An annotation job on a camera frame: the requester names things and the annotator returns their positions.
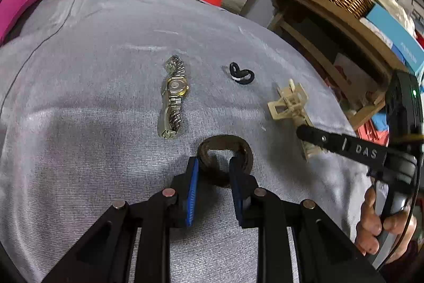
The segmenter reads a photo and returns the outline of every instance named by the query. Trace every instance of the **blue gripper pad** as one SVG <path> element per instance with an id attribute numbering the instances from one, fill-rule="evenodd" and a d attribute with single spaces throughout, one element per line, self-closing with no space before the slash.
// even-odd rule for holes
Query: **blue gripper pad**
<path id="1" fill-rule="evenodd" d="M 190 227 L 193 223 L 194 218 L 194 207 L 196 205 L 196 190 L 197 190 L 197 180 L 199 176 L 199 160 L 196 159 L 194 162 L 193 172 L 191 174 L 190 188 L 188 191 L 187 199 L 187 218 L 186 226 Z"/>

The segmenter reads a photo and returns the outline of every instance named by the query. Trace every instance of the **beige plastic object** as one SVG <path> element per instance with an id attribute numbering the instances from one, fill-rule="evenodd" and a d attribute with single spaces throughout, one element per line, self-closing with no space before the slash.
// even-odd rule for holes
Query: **beige plastic object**
<path id="1" fill-rule="evenodd" d="M 294 126 L 297 128 L 302 124 L 313 126 L 304 107 L 308 101 L 308 95 L 300 83 L 294 84 L 293 80 L 289 79 L 289 87 L 284 89 L 277 88 L 280 99 L 278 101 L 268 102 L 268 108 L 274 120 L 291 118 Z M 316 155 L 323 151 L 308 142 L 300 141 L 302 144 L 305 159 L 308 160 L 312 155 Z"/>

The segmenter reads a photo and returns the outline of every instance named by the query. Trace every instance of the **wristwatch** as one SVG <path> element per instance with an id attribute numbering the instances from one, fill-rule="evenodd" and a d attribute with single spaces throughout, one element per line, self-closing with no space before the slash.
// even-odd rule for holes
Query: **wristwatch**
<path id="1" fill-rule="evenodd" d="M 159 134 L 164 138 L 174 138 L 181 126 L 181 103 L 188 91 L 184 62 L 173 55 L 165 64 L 168 72 L 162 91 L 163 109 Z"/>

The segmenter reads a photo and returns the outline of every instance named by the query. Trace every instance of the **black cord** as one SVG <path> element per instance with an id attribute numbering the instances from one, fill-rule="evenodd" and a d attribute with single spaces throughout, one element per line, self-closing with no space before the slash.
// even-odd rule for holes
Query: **black cord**
<path id="1" fill-rule="evenodd" d="M 409 214 L 408 214 L 408 218 L 406 220 L 405 228 L 403 229 L 403 232 L 400 235 L 400 238 L 399 238 L 398 242 L 396 243 L 395 247 L 393 247 L 393 249 L 390 251 L 389 255 L 383 260 L 383 262 L 377 268 L 377 271 L 380 271 L 381 268 L 385 265 L 385 263 L 389 260 L 389 258 L 396 252 L 396 250 L 399 248 L 399 245 L 402 242 L 402 240 L 405 237 L 405 234 L 408 230 L 409 222 L 411 221 L 412 214 L 413 214 L 414 207 L 415 207 L 415 203 L 416 203 L 417 197 L 418 197 L 418 190 L 419 190 L 419 187 L 420 187 L 422 164 L 423 164 L 423 153 L 420 153 L 420 156 L 418 157 L 418 162 L 417 162 L 417 171 L 416 171 L 416 174 L 415 174 L 415 190 L 414 190 L 414 194 L 413 194 L 413 197 L 412 197 L 411 209 L 409 210 Z"/>

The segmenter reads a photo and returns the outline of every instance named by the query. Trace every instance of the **metal screw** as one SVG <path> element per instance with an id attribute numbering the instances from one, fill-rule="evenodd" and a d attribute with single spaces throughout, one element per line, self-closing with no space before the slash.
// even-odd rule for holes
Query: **metal screw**
<path id="1" fill-rule="evenodd" d="M 112 203 L 112 206 L 116 210 L 121 210 L 125 206 L 125 200 L 124 199 L 117 199 Z"/>
<path id="2" fill-rule="evenodd" d="M 257 195 L 258 197 L 263 197 L 266 194 L 266 189 L 257 187 L 255 188 L 254 194 Z"/>
<path id="3" fill-rule="evenodd" d="M 307 209 L 312 210 L 313 208 L 315 208 L 316 204 L 313 200 L 306 199 L 303 201 L 303 206 Z"/>
<path id="4" fill-rule="evenodd" d="M 175 194 L 175 190 L 173 188 L 166 188 L 162 191 L 162 194 L 165 197 L 172 197 Z"/>

